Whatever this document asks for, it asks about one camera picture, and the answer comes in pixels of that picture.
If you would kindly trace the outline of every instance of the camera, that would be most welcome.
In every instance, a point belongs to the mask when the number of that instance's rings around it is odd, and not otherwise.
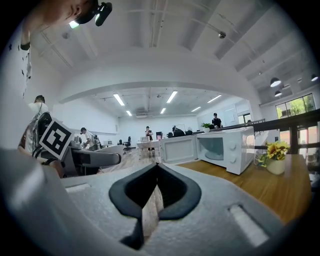
[[[220,39],[224,39],[225,37],[226,37],[226,33],[225,32],[223,32],[223,31],[220,31],[220,33],[219,33],[219,38]]]

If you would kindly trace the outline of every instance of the sunflower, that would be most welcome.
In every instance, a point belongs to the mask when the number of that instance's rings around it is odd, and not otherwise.
[[[277,147],[276,147],[276,144],[275,144],[275,143],[272,143],[272,144],[270,144],[270,145],[268,146],[268,152],[267,152],[267,154],[268,154],[268,157],[269,157],[269,158],[273,158],[274,155],[277,154]]]
[[[277,144],[275,145],[275,147],[276,147],[276,151],[277,151],[277,152],[280,152],[281,155],[283,155],[285,152],[287,152],[288,149],[290,148],[290,146],[289,146],[285,141],[282,141],[282,142],[280,142],[280,143],[277,143]]]

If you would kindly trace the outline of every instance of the microwave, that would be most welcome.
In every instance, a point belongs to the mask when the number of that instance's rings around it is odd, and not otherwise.
[[[168,164],[203,160],[241,174],[255,157],[254,128],[217,130],[196,135],[162,139],[160,155]]]

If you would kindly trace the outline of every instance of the white ceiling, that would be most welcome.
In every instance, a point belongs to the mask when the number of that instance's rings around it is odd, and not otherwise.
[[[68,25],[50,27],[32,38],[33,47],[62,75],[81,62],[129,47],[193,52],[233,67],[255,87],[262,104],[273,101],[275,91],[283,85],[291,85],[283,90],[283,97],[314,85],[310,81],[311,74],[319,73],[300,31],[271,0],[110,2],[113,11],[103,26],[95,26],[92,20],[76,29]],[[220,39],[216,30],[226,32],[226,38]],[[62,37],[63,33],[68,34],[68,39]],[[279,78],[283,84],[270,88],[272,77]],[[301,78],[302,82],[298,83],[297,79]],[[141,88],[121,93],[141,95],[126,96],[134,109],[159,109],[162,104],[158,98],[152,100],[150,108],[147,108],[146,101],[140,102],[141,97],[150,95],[148,90]],[[169,88],[161,90],[152,89],[151,97],[166,95]],[[111,92],[105,94],[103,97],[112,96]],[[198,97],[203,94],[203,91],[195,93]],[[187,101],[188,98],[176,100]],[[193,97],[191,102],[196,102],[196,98]],[[170,111],[183,114],[187,112],[186,106],[189,111],[193,105],[181,102]]]
[[[178,91],[178,93],[170,103],[167,103],[173,91]],[[119,104],[114,94],[120,96],[125,106]],[[228,97],[224,94],[211,103],[207,103],[217,95],[219,93],[215,91],[194,88],[149,87],[108,91],[92,97],[118,117],[128,116],[126,111],[130,111],[132,115],[146,114],[148,117],[157,117],[160,116],[163,108],[166,108],[163,114],[165,116],[196,115],[199,111],[208,109]],[[199,106],[202,106],[199,111],[191,112]]]

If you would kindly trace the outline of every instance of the gray plastic part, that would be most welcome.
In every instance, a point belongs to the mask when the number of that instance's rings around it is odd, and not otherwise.
[[[121,162],[121,155],[117,153],[97,152],[90,150],[72,149],[73,154],[84,154],[90,156],[90,163],[82,163],[83,167],[114,166]]]
[[[148,255],[121,244],[89,221],[51,167],[41,166],[17,150],[0,149],[0,157],[5,167],[0,175],[4,204],[44,252],[57,256]]]
[[[116,181],[141,170],[143,167],[132,167],[100,175],[70,177],[62,179],[66,188],[72,187],[75,192],[69,192],[74,204],[97,227],[108,233],[116,240],[130,236],[135,228],[137,219],[122,215],[109,198],[109,189]],[[88,184],[86,188],[78,185]]]
[[[270,237],[283,227],[274,213],[233,183],[176,165],[165,165],[194,180],[202,196],[197,207],[183,219],[159,221],[141,251],[153,256],[246,254],[254,247],[228,211],[233,205],[242,206]]]

